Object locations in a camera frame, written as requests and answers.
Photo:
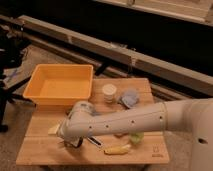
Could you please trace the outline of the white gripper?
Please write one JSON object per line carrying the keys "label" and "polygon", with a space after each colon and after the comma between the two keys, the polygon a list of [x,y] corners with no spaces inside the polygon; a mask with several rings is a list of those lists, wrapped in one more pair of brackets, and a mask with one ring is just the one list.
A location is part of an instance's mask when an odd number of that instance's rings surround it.
{"label": "white gripper", "polygon": [[54,125],[48,130],[48,135],[60,137],[63,140],[65,146],[81,146],[83,143],[83,139],[81,137],[71,137],[71,133],[68,130],[66,123]]}

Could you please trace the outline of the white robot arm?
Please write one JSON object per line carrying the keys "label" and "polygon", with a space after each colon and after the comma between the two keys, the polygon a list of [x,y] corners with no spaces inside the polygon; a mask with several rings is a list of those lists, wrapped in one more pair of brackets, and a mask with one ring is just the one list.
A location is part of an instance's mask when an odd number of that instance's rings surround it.
{"label": "white robot arm", "polygon": [[158,102],[111,114],[94,115],[94,110],[90,102],[77,102],[48,134],[74,142],[116,133],[191,132],[190,171],[213,171],[213,98]]}

